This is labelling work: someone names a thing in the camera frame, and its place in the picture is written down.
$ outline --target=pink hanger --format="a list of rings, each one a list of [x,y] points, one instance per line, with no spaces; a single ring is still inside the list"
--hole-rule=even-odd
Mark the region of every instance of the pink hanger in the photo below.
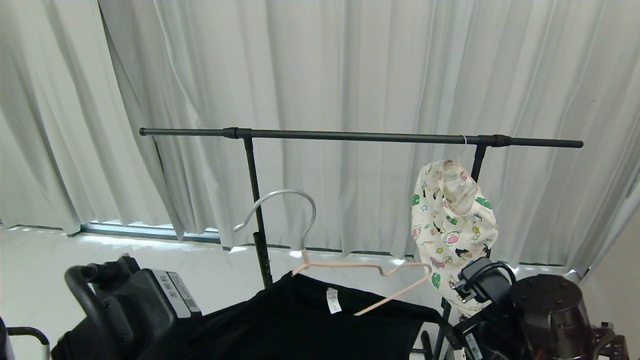
[[[362,268],[362,267],[369,267],[369,268],[377,268],[378,271],[380,272],[380,275],[382,276],[389,276],[393,273],[395,273],[396,271],[398,271],[400,268],[404,268],[404,267],[409,267],[409,266],[423,266],[429,269],[429,271],[427,272],[427,274],[425,275],[425,277],[421,278],[420,280],[416,281],[415,283],[407,286],[406,288],[400,290],[399,292],[386,297],[382,300],[380,300],[379,302],[363,309],[360,310],[359,312],[355,313],[354,315],[362,315],[364,313],[367,313],[383,304],[386,304],[387,302],[389,302],[390,300],[393,300],[395,298],[397,298],[398,296],[406,293],[407,291],[413,289],[414,287],[422,284],[423,282],[427,281],[430,276],[431,276],[431,265],[427,264],[427,263],[406,263],[406,264],[402,264],[399,265],[393,269],[391,269],[388,272],[385,272],[384,269],[382,269],[382,266],[380,266],[380,264],[376,264],[376,263],[339,263],[339,262],[331,262],[331,261],[310,261],[309,260],[309,256],[307,254],[307,250],[305,248],[305,238],[307,237],[307,234],[309,232],[309,230],[311,230],[311,227],[313,226],[314,222],[316,221],[316,202],[313,200],[313,198],[300,190],[293,190],[293,189],[283,189],[283,190],[277,190],[274,192],[270,192],[268,193],[266,196],[260,198],[258,201],[255,202],[255,204],[253,205],[253,208],[251,209],[251,211],[249,212],[249,215],[246,217],[246,219],[244,220],[243,223],[241,224],[237,224],[236,226],[234,226],[234,231],[238,232],[240,229],[242,229],[243,227],[245,227],[247,225],[247,223],[249,222],[249,220],[251,219],[251,216],[253,215],[253,213],[255,212],[255,210],[268,198],[273,197],[275,195],[280,195],[283,193],[295,193],[298,195],[303,196],[304,198],[306,198],[307,200],[309,200],[309,202],[311,203],[311,208],[312,208],[312,214],[311,214],[311,219],[309,222],[309,225],[307,226],[307,228],[305,229],[305,232],[302,234],[302,237],[300,238],[300,249],[301,249],[301,253],[302,253],[302,259],[303,259],[303,264],[300,265],[297,269],[292,271],[293,275],[296,275],[298,273],[300,273],[303,270],[306,270],[308,268],[310,268],[311,266],[320,266],[320,267],[332,267],[332,268]]]

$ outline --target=black metal clothes rack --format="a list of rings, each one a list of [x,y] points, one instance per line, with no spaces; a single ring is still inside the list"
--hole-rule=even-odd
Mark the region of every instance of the black metal clothes rack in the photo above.
[[[290,131],[290,130],[255,130],[238,127],[227,127],[225,129],[145,129],[140,128],[140,135],[155,136],[222,136],[230,139],[242,139],[246,151],[246,159],[249,165],[249,178],[253,201],[260,199],[258,186],[258,175],[255,168],[255,156],[253,153],[254,138],[274,138],[274,139],[300,139],[300,140],[347,140],[347,141],[367,141],[367,142],[401,142],[401,143],[450,143],[475,145],[474,164],[471,170],[471,178],[476,182],[480,175],[480,168],[486,153],[487,147],[505,146],[538,146],[538,147],[569,147],[581,148],[584,142],[578,140],[554,140],[536,138],[512,138],[506,135],[421,135],[421,134],[392,134],[392,133],[349,133],[342,131]],[[267,241],[264,232],[264,220],[262,209],[257,208],[256,221],[258,231],[253,234],[255,250],[258,255],[262,282],[265,288],[273,283],[271,268],[269,266],[269,254],[267,252]],[[451,315],[451,305],[444,298],[442,299],[442,315],[449,319]],[[426,332],[423,332],[422,346],[424,358],[427,360],[439,360],[442,344],[444,342],[444,332],[438,332],[435,348],[433,352],[427,350],[431,348]]]

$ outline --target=white curtain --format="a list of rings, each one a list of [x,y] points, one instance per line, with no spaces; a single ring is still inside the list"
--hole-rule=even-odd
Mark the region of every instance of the white curtain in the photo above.
[[[76,233],[170,221],[134,141],[96,2],[0,3],[0,218]]]

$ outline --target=curtain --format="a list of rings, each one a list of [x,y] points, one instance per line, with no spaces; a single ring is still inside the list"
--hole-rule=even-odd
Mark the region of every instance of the curtain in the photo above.
[[[96,3],[1,4],[5,223],[170,220],[252,242],[253,224],[231,231],[253,203],[242,143],[142,138],[140,126],[584,140],[487,151],[492,256],[514,264],[591,263],[635,208],[640,4],[99,4],[104,29]],[[255,152],[263,194],[316,199],[308,247],[396,256],[413,251],[418,169],[473,161],[463,145],[258,139]],[[303,199],[263,210],[268,242],[295,248]]]
[[[479,184],[500,224],[497,259],[593,258],[637,168],[640,4],[576,2],[101,1],[139,123],[154,127],[493,134],[583,149],[489,149]],[[243,146],[156,138],[185,229],[229,227],[252,203]],[[260,190],[317,201],[308,246],[411,251],[418,169],[473,149],[256,140]],[[268,242],[292,245],[302,200],[264,205]]]
[[[96,2],[3,1],[0,63],[5,225],[76,233],[94,219],[170,221],[134,140]]]

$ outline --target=tile floor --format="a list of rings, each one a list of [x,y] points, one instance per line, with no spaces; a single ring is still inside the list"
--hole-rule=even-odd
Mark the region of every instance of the tile floor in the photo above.
[[[59,231],[0,225],[0,313],[8,326],[33,326],[55,344],[71,330],[84,313],[63,280],[72,265],[114,261],[129,253],[142,268],[175,271],[182,277],[203,313],[249,299],[262,289],[262,279],[253,247],[225,251],[220,245],[176,243],[119,236],[81,234],[69,238]],[[300,253],[271,249],[271,270],[279,279],[300,263]],[[325,261],[376,261],[385,268],[400,260],[385,256],[312,252],[312,259]],[[322,281],[390,295],[423,276],[421,268],[405,268],[392,277],[381,277],[372,268],[311,268],[305,273]],[[423,285],[401,300],[439,308],[440,297]],[[437,328],[425,325],[435,338]],[[12,338],[17,360],[38,359],[37,341]],[[412,355],[412,359],[423,359]]]

